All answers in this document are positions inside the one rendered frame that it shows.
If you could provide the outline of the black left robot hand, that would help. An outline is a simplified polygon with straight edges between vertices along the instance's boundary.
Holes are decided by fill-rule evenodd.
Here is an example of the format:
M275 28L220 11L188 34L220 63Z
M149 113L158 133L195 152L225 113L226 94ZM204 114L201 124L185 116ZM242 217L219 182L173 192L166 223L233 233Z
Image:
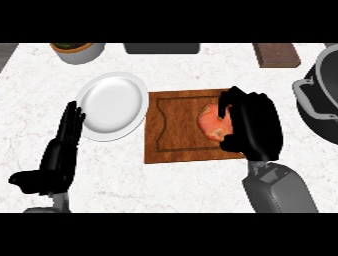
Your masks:
M21 171L9 178L9 183L16 185L25 194L49 195L68 191L75 176L84 120L86 113L73 101L67 105L56 137L47 144L40 168Z

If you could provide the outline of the grey plant pot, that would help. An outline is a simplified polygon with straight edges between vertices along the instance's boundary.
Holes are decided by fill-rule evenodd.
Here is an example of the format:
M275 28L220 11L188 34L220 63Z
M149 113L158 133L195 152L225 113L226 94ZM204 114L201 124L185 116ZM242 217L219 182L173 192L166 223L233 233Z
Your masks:
M74 43L68 43L67 47L50 44L62 61L73 65L81 65L92 62L105 50L105 43L80 43L75 47Z

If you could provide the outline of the dark grey rectangular appliance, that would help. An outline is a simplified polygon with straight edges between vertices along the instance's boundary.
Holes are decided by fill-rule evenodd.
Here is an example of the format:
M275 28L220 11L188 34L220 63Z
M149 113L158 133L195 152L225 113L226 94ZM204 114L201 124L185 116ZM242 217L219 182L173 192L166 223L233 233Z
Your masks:
M198 54L199 43L126 43L129 54Z

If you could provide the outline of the large dark grey pot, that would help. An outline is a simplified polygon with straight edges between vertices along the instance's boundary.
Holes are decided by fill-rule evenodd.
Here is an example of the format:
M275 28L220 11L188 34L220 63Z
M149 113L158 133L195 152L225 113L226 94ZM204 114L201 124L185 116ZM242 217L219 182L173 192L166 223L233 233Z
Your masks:
M338 44L321 52L306 77L294 82L293 90L309 128L338 145Z

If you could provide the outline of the orange squash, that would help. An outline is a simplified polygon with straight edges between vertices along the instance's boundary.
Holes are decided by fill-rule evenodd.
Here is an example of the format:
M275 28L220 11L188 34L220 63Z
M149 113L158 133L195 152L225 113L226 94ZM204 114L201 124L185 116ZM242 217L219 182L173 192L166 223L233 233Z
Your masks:
M230 112L220 118L219 105L207 104L198 116L198 126L210 140L223 142L225 137L233 133Z

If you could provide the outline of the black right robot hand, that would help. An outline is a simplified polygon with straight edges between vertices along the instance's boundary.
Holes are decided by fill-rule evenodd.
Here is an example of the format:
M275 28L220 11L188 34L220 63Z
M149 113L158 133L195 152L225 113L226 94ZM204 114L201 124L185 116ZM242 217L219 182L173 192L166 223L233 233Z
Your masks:
M276 161L284 147L278 110L264 93L247 94L238 86L222 92L219 117L230 112L233 133L220 143L223 151L242 152L250 161Z

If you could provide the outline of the dark brown wooden block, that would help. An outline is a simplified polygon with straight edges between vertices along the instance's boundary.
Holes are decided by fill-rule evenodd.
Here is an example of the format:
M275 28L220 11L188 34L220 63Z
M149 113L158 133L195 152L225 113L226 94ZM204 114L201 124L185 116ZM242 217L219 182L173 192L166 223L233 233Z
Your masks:
M254 43L262 68L297 68L301 59L293 43Z

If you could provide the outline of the white round plate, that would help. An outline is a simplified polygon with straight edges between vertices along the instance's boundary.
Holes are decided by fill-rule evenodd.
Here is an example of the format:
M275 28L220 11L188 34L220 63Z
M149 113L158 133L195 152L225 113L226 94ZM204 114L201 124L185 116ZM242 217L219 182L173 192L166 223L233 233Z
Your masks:
M83 136L111 142L126 137L143 122L149 109L148 87L133 74L111 72L86 84L77 103L86 113Z

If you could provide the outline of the brown wooden cutting board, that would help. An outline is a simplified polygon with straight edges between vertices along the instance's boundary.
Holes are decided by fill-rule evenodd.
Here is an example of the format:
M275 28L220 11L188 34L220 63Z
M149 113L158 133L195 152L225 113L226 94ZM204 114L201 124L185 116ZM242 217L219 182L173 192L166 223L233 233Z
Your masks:
M149 93L145 127L145 163L242 159L242 153L222 150L198 126L207 104L217 104L223 89Z

